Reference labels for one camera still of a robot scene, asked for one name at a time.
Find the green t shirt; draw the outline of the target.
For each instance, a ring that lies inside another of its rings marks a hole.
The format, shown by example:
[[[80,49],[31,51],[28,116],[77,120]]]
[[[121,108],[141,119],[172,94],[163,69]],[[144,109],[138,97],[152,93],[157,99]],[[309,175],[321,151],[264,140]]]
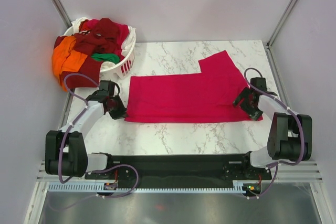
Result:
[[[111,62],[114,64],[118,64],[120,62],[120,58],[116,54],[99,54],[95,53],[91,55],[91,58],[98,62]]]

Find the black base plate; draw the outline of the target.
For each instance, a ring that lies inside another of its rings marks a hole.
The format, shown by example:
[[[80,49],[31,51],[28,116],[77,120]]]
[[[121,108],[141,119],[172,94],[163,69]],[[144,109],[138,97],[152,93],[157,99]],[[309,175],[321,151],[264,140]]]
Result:
[[[113,170],[85,178],[116,179],[123,188],[230,186],[235,180],[272,179],[270,172],[252,167],[247,154],[108,155],[107,168]]]

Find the magenta t shirt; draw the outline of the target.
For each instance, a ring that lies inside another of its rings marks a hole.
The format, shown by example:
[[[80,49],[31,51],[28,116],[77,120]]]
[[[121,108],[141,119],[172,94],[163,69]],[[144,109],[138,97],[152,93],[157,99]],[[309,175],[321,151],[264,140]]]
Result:
[[[199,73],[132,76],[127,122],[228,123],[250,117],[233,102],[247,83],[227,51],[199,60]]]

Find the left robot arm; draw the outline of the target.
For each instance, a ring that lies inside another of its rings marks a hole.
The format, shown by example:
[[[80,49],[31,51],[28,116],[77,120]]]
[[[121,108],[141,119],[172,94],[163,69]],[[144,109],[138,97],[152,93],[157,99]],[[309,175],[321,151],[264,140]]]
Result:
[[[103,80],[98,90],[84,99],[84,107],[77,116],[59,130],[46,135],[45,171],[49,175],[82,177],[97,171],[103,178],[111,178],[115,165],[105,153],[88,154],[85,138],[95,123],[108,114],[114,120],[123,119],[127,109],[119,96],[117,83]]]

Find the orange t shirt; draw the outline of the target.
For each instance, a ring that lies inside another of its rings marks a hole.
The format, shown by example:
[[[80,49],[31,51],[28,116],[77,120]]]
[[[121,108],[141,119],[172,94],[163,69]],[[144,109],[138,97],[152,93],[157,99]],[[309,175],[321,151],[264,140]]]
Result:
[[[75,36],[58,37],[59,44],[52,54],[52,72],[58,84],[66,91],[61,75],[63,72],[78,72],[88,55],[75,51]]]

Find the right aluminium frame post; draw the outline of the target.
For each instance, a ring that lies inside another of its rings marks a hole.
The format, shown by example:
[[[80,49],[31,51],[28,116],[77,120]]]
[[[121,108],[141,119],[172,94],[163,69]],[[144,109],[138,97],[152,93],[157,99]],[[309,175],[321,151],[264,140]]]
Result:
[[[275,43],[279,33],[281,32],[283,26],[285,25],[287,19],[290,17],[291,13],[293,12],[296,4],[299,2],[299,0],[290,0],[289,3],[287,4],[283,14],[281,15],[278,23],[275,26],[275,29],[273,30],[270,38],[267,40],[265,43],[266,48],[268,50],[271,49],[272,45]]]

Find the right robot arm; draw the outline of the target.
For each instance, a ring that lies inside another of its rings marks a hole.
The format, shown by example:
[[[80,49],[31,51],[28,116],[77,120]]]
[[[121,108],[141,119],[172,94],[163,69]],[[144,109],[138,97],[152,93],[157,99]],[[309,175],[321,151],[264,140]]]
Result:
[[[299,114],[281,102],[274,92],[268,91],[265,78],[251,78],[233,105],[251,120],[257,121],[263,115],[272,120],[267,146],[249,152],[249,161],[240,166],[245,178],[254,178],[259,168],[273,168],[277,164],[295,166],[311,158],[311,116]]]

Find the white laundry basket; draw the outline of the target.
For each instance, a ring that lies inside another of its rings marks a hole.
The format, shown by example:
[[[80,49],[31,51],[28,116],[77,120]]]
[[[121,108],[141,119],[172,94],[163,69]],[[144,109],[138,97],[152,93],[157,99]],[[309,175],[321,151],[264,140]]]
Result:
[[[71,26],[64,32],[64,36],[74,34],[85,34],[97,25],[98,19],[89,19],[87,17],[77,18],[71,22]],[[101,73],[115,73],[119,78],[124,79],[134,65],[134,47],[136,42],[136,29],[126,24],[112,22],[119,29],[117,36],[117,49],[114,54],[120,57],[120,62],[114,64],[111,62],[103,63],[100,69]]]

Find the dark red t shirt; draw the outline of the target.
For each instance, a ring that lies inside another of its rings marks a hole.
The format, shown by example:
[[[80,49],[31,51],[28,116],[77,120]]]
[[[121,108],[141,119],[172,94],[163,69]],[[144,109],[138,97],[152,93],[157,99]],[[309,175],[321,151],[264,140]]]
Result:
[[[108,18],[83,20],[76,27],[77,33],[57,37],[52,54],[52,71],[64,90],[95,87],[103,63],[124,59],[122,44],[130,33],[127,25]]]

